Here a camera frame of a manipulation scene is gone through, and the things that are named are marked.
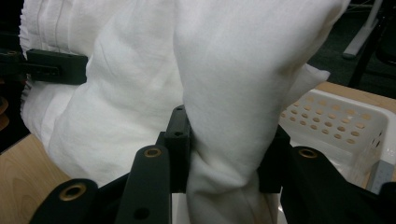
white fabric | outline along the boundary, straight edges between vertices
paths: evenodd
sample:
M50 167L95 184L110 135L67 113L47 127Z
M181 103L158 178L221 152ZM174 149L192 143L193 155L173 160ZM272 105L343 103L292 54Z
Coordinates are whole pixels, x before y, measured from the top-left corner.
M79 87L32 83L22 117L61 169L102 186L129 172L184 104L191 222L275 223L276 200L258 192L255 170L282 107L329 75L305 62L347 3L25 1L24 50L90 61Z

white cloth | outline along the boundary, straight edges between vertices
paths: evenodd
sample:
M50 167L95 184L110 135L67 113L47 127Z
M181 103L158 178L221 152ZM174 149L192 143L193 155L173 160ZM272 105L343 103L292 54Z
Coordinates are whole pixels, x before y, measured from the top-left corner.
M191 222L274 223L255 170L281 108L329 75L305 62L347 3L25 1L24 50L90 61L79 87L32 83L22 117L61 169L102 186L129 172L184 104L195 138Z

gray carpet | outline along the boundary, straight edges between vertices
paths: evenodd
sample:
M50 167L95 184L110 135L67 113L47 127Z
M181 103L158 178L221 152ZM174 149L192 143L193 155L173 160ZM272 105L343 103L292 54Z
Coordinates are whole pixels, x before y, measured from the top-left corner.
M321 49L309 61L316 68L331 72L330 82L346 86L350 80L360 55L353 60L347 60L342 57L342 53L365 23L368 12L366 10L344 14L334 25ZM395 79L370 75L372 71L394 75ZM396 99L396 66L381 63L373 55L359 89Z

white plastic basket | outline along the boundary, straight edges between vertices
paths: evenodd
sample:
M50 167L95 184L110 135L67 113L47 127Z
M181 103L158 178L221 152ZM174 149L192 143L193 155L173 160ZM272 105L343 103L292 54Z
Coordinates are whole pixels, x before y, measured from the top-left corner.
M375 183L370 190L379 192L382 183L392 177L396 115L386 109L312 90L282 113L279 124L293 146L321 151L347 181L357 186L364 187L365 177L372 172L370 178ZM372 168L379 161L389 165L388 169L373 176Z

black chair leg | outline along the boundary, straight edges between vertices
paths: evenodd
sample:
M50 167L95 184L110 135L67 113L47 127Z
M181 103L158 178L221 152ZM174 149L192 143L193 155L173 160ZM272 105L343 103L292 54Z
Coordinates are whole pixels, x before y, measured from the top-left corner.
M359 83L361 82L361 77L366 70L367 64L378 46L379 39L384 33L385 27L389 23L389 17L392 15L393 7L395 6L395 4L396 3L393 0L388 0L383 3L383 8L385 9L385 12L378 18L378 23L370 34L369 39L367 40L366 47L364 48L363 53L361 54L361 58L356 65L352 78L347 84L348 87L357 88L359 86Z
M372 31L369 39L367 40L367 44L361 54L361 58L356 65L355 71L353 72L352 78L349 80L347 84L350 88L356 88L359 86L361 82L361 77L363 76L364 71L366 70L367 64L369 63L371 56L375 52L376 46L378 44L378 39L381 36L383 22L379 21L378 25Z

